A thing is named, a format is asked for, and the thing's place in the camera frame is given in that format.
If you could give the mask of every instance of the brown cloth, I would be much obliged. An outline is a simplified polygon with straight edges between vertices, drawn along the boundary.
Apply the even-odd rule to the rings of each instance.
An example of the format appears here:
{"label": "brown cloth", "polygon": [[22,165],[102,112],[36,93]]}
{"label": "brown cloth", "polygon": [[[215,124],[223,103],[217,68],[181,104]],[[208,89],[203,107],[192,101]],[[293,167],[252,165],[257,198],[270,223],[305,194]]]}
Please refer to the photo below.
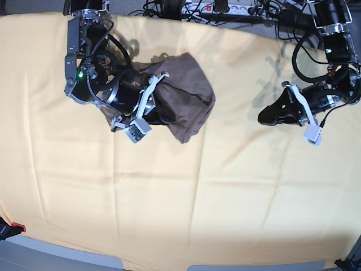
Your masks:
{"label": "brown cloth", "polygon": [[134,63],[134,68],[146,74],[169,73],[170,77],[156,88],[155,96],[175,115],[168,127],[176,139],[188,142],[205,124],[215,103],[214,91],[197,61],[185,53],[158,63]]}

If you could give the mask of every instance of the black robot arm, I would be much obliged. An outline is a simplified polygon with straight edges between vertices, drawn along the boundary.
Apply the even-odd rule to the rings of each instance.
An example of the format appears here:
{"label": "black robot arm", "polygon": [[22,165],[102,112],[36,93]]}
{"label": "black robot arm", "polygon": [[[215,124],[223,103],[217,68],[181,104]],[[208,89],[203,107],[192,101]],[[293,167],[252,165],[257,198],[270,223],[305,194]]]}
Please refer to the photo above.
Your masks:
{"label": "black robot arm", "polygon": [[[327,57],[327,73],[318,77],[307,77],[297,67],[297,54],[312,32],[306,32],[299,40],[292,55],[292,66],[296,75],[312,85],[300,89],[297,85],[283,82],[285,88],[280,98],[267,106],[259,115],[263,125],[308,124],[305,140],[319,145],[320,132],[326,118],[333,110],[349,104],[356,104],[361,97],[360,63],[356,58],[351,34],[346,25],[352,22],[351,14],[343,0],[325,0],[314,4],[316,31],[320,31]],[[328,111],[318,124],[315,117]]]}
{"label": "black robot arm", "polygon": [[[150,124],[162,124],[149,114],[156,111],[156,86],[169,75],[150,75],[148,85],[134,81],[138,73],[127,50],[110,34],[114,22],[108,5],[109,0],[68,0],[64,4],[64,14],[74,16],[68,22],[65,93],[79,104],[94,104],[110,117],[112,132],[122,129],[137,143],[152,130]],[[118,47],[122,60],[109,50],[109,43]]]}

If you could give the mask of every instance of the yellow fabric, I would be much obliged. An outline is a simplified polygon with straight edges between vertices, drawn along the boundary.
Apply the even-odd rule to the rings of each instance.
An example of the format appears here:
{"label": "yellow fabric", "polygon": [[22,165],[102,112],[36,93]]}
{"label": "yellow fabric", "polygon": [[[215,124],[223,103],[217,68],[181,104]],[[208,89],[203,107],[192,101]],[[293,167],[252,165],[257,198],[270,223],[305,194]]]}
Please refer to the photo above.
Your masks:
{"label": "yellow fabric", "polygon": [[[64,95],[68,19],[0,19],[2,217],[28,237],[118,256],[136,271],[347,255],[361,233],[361,107],[331,114],[320,147],[302,139],[304,128],[257,123],[282,81],[307,85],[293,73],[293,44],[114,17],[133,61],[189,52],[217,97],[189,143],[157,126],[133,145],[94,106]],[[325,72],[303,52],[299,63],[308,76]]]}

